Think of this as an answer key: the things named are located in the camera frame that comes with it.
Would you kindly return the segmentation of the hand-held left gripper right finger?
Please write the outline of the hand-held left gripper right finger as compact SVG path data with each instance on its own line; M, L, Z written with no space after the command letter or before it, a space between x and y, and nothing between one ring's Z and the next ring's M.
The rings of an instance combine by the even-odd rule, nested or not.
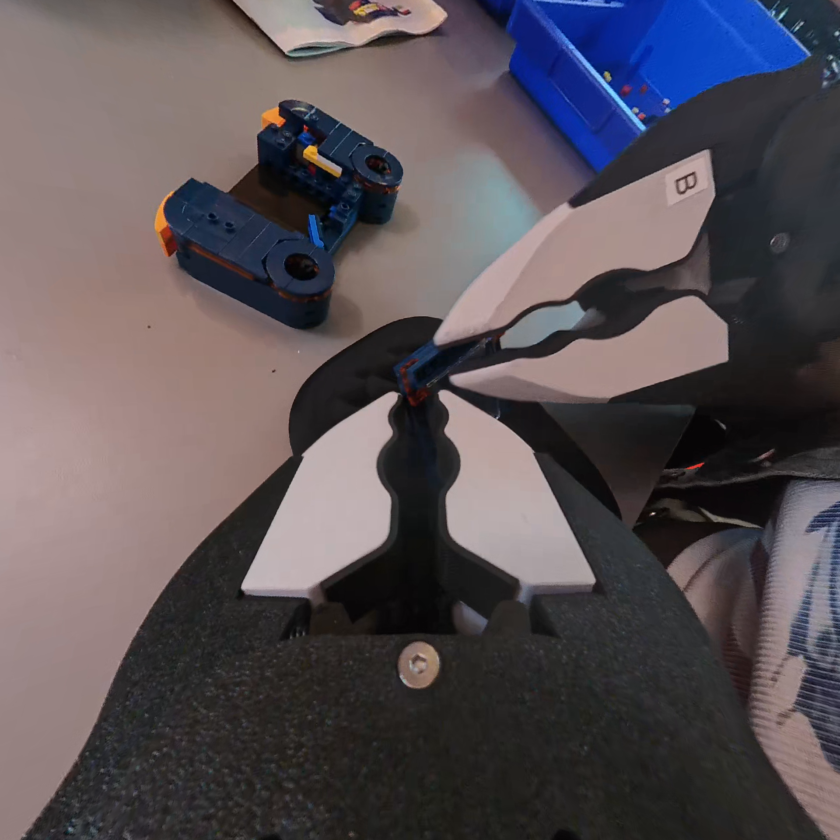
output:
M462 550L453 583L465 604L529 604L590 593L595 575L533 449L448 391L444 435L458 465L444 495L446 537Z

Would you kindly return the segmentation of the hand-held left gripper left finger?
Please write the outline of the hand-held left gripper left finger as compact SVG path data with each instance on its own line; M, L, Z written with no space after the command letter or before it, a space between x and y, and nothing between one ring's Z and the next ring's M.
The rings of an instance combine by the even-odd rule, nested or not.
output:
M310 446L241 584L246 595L324 600L323 586L384 546L392 494L378 470L392 440L390 392Z

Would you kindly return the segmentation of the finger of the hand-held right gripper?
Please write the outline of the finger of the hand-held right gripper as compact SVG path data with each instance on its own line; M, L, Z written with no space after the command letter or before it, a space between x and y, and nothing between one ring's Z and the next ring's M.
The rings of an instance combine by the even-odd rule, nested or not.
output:
M711 151L702 150L588 203L557 207L473 280L434 342L499 333L530 311L571 301L603 275L680 261L715 195Z
M699 297L686 296L617 336L579 338L547 356L519 356L448 378L454 387L503 400L603 404L728 357L728 325Z

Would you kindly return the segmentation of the clear plastic brick panel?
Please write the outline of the clear plastic brick panel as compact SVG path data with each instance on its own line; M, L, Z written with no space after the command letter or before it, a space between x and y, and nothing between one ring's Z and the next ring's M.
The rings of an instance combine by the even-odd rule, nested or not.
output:
M440 350L434 357L434 372L428 375L427 386L433 389L441 387L440 382L446 381L466 364L487 359L500 350L501 339L498 336Z

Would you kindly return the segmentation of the blue brick-built game console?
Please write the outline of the blue brick-built game console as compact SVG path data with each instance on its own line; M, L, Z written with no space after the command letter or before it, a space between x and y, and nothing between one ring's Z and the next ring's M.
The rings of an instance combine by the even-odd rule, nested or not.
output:
M357 224L393 215L404 170L393 153L309 102L261 116L257 164L223 191L191 178L160 204L165 254L204 285L298 330L328 315L333 256Z

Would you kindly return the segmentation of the large black cushioned pad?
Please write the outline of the large black cushioned pad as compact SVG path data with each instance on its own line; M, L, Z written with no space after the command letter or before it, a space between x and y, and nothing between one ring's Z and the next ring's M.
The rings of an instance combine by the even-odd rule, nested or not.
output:
M302 455L344 419L398 391L394 367L430 341L440 318L401 318L368 333L325 361L301 385L288 423L290 451ZM459 389L444 388L499 419L536 454L550 456L583 488L618 518L621 510L605 479L552 417L537 403L498 400Z

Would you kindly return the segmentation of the scattered small colourful bricks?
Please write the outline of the scattered small colourful bricks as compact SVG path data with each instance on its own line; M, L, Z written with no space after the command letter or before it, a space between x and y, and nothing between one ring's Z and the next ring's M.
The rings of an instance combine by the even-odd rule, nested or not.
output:
M604 82L614 90L635 120L648 127L669 114L674 104L650 82L641 70L602 71Z

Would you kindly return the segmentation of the instruction booklet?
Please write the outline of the instruction booklet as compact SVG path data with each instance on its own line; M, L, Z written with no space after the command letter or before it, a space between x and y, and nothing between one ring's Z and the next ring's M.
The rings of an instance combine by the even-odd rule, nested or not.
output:
M288 58L356 49L392 36L425 36L447 18L433 1L236 1Z

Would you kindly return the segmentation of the white blue-printed shirt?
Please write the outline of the white blue-printed shirt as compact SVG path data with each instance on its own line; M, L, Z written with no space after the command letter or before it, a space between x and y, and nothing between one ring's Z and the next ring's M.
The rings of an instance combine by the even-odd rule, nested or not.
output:
M838 839L838 482L792 481L762 528L706 536L668 573L774 769L824 837Z

